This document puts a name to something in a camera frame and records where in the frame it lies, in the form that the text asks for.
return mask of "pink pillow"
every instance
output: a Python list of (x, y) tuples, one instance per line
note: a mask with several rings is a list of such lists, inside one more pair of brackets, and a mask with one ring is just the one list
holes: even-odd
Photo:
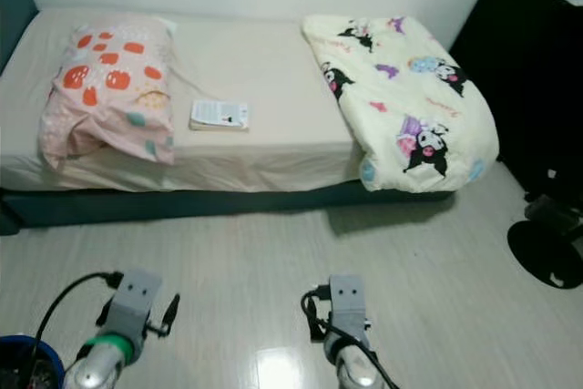
[(132, 14), (105, 15), (72, 35), (41, 119), (53, 168), (104, 145), (173, 163), (171, 43), (160, 20)]

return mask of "floor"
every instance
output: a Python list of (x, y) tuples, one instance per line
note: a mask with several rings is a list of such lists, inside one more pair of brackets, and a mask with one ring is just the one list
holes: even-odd
[[(141, 267), (163, 277), (155, 321), (175, 292), (182, 302), (172, 335), (148, 338), (118, 388), (332, 389), (299, 300), (352, 272), (371, 343), (403, 389), (580, 389), (583, 288), (550, 288), (512, 257), (522, 195), (496, 163), (441, 203), (23, 231), (0, 246), (0, 330), (32, 333), (86, 272)], [(66, 364), (109, 296), (90, 283), (58, 309), (46, 341)]]

